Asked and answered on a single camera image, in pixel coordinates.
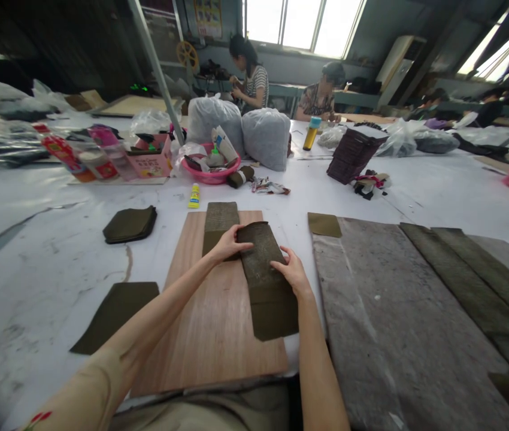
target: glue tube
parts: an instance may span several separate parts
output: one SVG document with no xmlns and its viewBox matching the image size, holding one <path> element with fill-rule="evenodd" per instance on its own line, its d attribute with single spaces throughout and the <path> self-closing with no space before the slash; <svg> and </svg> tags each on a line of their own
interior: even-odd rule
<svg viewBox="0 0 509 431">
<path fill-rule="evenodd" d="M 198 208 L 200 198 L 201 194 L 199 192 L 199 184 L 195 183 L 193 184 L 193 190 L 190 193 L 189 208 Z"/>
</svg>

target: scrap fabric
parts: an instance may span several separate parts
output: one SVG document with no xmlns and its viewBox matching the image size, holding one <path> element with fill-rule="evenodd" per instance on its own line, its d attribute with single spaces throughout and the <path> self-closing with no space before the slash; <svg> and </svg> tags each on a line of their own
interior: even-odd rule
<svg viewBox="0 0 509 431">
<path fill-rule="evenodd" d="M 253 193 L 266 193 L 267 195 L 288 195 L 290 193 L 290 189 L 287 189 L 282 184 L 270 181 L 268 177 L 254 177 L 251 191 Z"/>
</svg>

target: worktable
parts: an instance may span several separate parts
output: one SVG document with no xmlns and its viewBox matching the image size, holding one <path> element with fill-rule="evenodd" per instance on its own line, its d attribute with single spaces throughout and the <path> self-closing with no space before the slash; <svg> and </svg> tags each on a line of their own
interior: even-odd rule
<svg viewBox="0 0 509 431">
<path fill-rule="evenodd" d="M 76 114 L 51 125 L 82 128 L 93 122 L 119 130 L 130 124 L 128 119 Z M 459 227 L 469 235 L 509 242 L 509 188 L 471 154 L 455 150 L 441 156 L 417 152 L 403 159 L 375 158 L 368 167 L 388 173 L 390 187 L 387 196 L 367 201 L 326 175 L 330 152 L 317 144 L 302 151 L 307 125 L 292 121 L 294 156 L 286 172 L 255 169 L 257 177 L 269 176 L 290 188 L 289 196 L 201 184 L 198 211 L 221 201 L 235 201 L 239 210 L 262 210 L 277 242 L 301 258 L 323 327 L 309 211 Z M 11 230 L 10 241 L 0 247 L 0 425 L 5 431 L 21 425 L 86 360 L 68 350 L 113 283 L 156 281 L 163 290 L 186 214 L 192 211 L 187 202 L 193 180 L 186 175 L 162 186 L 67 186 L 70 179 L 59 166 L 0 171 L 0 214 L 10 208 L 53 208 Z M 105 244 L 101 230 L 118 210 L 149 205 L 156 206 L 158 217 L 147 239 Z M 298 335 L 285 338 L 290 374 L 298 370 L 298 344 Z"/>
</svg>

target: roll of fabric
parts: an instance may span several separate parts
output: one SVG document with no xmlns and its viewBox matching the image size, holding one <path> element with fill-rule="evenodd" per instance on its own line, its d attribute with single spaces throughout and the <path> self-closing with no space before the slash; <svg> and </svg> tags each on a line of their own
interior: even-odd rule
<svg viewBox="0 0 509 431">
<path fill-rule="evenodd" d="M 233 189 L 238 189 L 247 181 L 251 180 L 255 175 L 255 170 L 250 166 L 243 166 L 237 172 L 233 172 L 226 177 L 226 183 Z"/>
</svg>

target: glue bottle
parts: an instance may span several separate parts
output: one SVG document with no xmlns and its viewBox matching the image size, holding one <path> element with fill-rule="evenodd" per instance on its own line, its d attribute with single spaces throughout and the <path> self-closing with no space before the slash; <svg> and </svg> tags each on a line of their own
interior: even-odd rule
<svg viewBox="0 0 509 431">
<path fill-rule="evenodd" d="M 307 137 L 304 139 L 304 145 L 302 146 L 303 150 L 310 151 L 313 147 L 314 139 L 316 138 L 316 133 L 319 131 L 321 121 L 322 119 L 320 117 L 310 117 Z"/>
<path fill-rule="evenodd" d="M 199 191 L 199 184 L 193 184 L 193 190 L 190 193 L 189 208 L 198 208 L 201 193 Z"/>
</svg>

